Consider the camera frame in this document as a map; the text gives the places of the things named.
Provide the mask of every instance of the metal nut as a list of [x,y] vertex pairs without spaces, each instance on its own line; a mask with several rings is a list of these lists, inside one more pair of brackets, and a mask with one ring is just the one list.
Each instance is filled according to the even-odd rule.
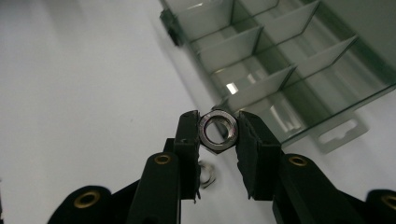
[[[206,129],[213,122],[220,123],[227,129],[227,137],[222,143],[215,143],[207,136]],[[213,110],[201,117],[198,126],[198,133],[201,139],[201,144],[204,147],[212,153],[220,154],[235,145],[235,142],[238,139],[238,126],[236,119],[229,113],[222,110]]]

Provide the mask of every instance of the silver nut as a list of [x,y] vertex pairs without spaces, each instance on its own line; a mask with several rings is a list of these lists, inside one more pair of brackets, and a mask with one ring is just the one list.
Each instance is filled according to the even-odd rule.
[[[207,127],[212,123],[220,123],[227,129],[227,137],[222,143],[215,143],[209,139],[206,133]],[[198,133],[201,144],[210,152],[220,154],[226,149],[233,147],[238,139],[238,126],[236,119],[222,110],[213,110],[201,117],[198,125]]]

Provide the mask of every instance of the white surface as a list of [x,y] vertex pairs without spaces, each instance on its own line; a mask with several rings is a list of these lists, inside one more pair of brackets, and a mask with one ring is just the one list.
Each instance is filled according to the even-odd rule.
[[[0,3],[0,190],[7,224],[45,223],[73,190],[112,192],[141,176],[194,105],[166,51],[156,0]],[[211,102],[210,97],[203,95]],[[334,185],[364,199],[396,189],[395,92],[361,108],[371,130],[328,155],[309,138],[288,148]],[[202,158],[217,181],[183,202],[182,223],[275,223],[270,203],[248,201],[233,150]]]

